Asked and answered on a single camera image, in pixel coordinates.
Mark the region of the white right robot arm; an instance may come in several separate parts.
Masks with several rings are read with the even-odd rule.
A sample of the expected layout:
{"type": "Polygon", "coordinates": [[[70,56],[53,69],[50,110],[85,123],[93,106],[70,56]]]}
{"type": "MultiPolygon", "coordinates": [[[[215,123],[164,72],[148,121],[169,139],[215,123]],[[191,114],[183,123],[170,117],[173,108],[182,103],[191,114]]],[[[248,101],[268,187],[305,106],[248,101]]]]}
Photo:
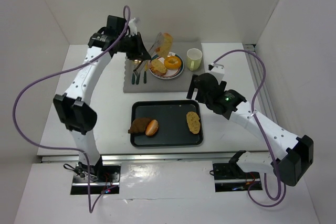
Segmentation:
{"type": "Polygon", "coordinates": [[[214,113],[234,122],[270,147],[268,154],[239,151],[230,160],[243,172],[274,173],[287,186],[295,186],[313,163],[314,143],[307,135],[299,137],[253,109],[247,99],[235,90],[226,90],[210,73],[193,75],[187,93],[214,113]]]}

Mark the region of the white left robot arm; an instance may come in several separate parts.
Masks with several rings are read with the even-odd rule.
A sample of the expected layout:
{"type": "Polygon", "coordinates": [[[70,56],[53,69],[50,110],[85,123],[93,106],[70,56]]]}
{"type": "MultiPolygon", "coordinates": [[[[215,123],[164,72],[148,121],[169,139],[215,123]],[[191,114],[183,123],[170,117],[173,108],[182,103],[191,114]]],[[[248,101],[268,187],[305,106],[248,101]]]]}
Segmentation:
{"type": "Polygon", "coordinates": [[[102,175],[102,157],[93,134],[98,116],[90,107],[91,97],[114,54],[123,52],[130,60],[141,62],[150,58],[137,31],[137,22],[137,18],[126,21],[125,18],[108,16],[106,27],[90,37],[84,67],[78,71],[69,88],[53,99],[61,123],[80,150],[80,169],[96,177],[102,175]]]}

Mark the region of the toasted bread slice with ham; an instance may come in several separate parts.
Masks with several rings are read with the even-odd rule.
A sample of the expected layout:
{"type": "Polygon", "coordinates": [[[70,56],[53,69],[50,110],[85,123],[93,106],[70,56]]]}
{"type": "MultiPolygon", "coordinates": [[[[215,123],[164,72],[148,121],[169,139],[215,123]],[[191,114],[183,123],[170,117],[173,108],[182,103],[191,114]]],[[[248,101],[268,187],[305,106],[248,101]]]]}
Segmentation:
{"type": "Polygon", "coordinates": [[[167,68],[164,63],[158,59],[154,59],[150,62],[150,70],[158,76],[164,76],[167,72],[167,68]]]}

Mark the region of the orange glazed bagel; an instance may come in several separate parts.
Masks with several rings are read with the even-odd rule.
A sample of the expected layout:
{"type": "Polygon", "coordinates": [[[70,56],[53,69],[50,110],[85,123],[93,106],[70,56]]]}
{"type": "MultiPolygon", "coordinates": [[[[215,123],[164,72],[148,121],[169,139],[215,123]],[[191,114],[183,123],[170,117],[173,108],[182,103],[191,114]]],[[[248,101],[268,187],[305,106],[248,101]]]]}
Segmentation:
{"type": "Polygon", "coordinates": [[[175,69],[179,69],[181,67],[182,61],[177,56],[167,56],[164,59],[164,65],[167,69],[175,70],[175,69]]]}

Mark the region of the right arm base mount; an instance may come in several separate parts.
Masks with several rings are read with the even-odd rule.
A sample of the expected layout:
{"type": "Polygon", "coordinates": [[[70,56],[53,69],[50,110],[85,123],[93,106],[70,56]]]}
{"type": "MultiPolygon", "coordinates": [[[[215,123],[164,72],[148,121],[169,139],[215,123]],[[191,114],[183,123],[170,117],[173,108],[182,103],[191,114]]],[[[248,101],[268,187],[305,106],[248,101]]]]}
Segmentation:
{"type": "Polygon", "coordinates": [[[230,163],[214,163],[209,174],[214,177],[216,192],[262,190],[260,174],[257,172],[244,173],[237,165],[230,163]]]}

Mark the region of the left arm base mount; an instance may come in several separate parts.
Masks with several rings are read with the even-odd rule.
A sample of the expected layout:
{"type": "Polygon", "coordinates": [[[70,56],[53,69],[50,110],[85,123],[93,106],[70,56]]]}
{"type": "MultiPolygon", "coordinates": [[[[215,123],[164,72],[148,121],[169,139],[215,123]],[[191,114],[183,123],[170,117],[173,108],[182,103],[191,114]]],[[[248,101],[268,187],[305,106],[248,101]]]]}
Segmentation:
{"type": "MultiPolygon", "coordinates": [[[[78,164],[72,166],[63,164],[63,168],[74,173],[71,184],[71,195],[87,195],[88,173],[82,170],[78,164]]],[[[121,165],[106,165],[102,167],[99,175],[90,176],[91,194],[99,195],[102,192],[107,195],[119,194],[121,165]]]]}

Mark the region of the large toasted bread slice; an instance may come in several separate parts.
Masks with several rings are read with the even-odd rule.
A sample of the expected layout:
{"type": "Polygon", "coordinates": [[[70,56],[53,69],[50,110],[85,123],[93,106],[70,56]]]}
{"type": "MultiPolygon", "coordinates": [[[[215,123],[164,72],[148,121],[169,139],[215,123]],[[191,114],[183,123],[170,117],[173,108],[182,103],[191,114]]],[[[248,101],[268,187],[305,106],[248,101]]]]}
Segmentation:
{"type": "Polygon", "coordinates": [[[169,33],[163,33],[163,42],[156,48],[155,52],[159,57],[166,58],[173,45],[173,37],[169,33]]]}

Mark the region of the silver metal tongs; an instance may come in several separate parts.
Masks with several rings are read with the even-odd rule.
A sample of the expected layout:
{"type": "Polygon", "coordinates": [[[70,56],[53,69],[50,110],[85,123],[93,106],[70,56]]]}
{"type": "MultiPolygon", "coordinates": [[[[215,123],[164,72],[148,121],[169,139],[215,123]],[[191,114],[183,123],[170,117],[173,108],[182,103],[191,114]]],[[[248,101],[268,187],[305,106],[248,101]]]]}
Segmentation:
{"type": "Polygon", "coordinates": [[[136,76],[140,75],[141,70],[143,69],[144,65],[151,60],[154,53],[157,51],[157,49],[160,46],[162,46],[163,43],[164,43],[164,36],[162,33],[158,33],[153,45],[150,47],[149,50],[147,50],[146,47],[143,45],[144,52],[142,53],[139,59],[133,60],[133,63],[135,64],[133,73],[136,76]]]}

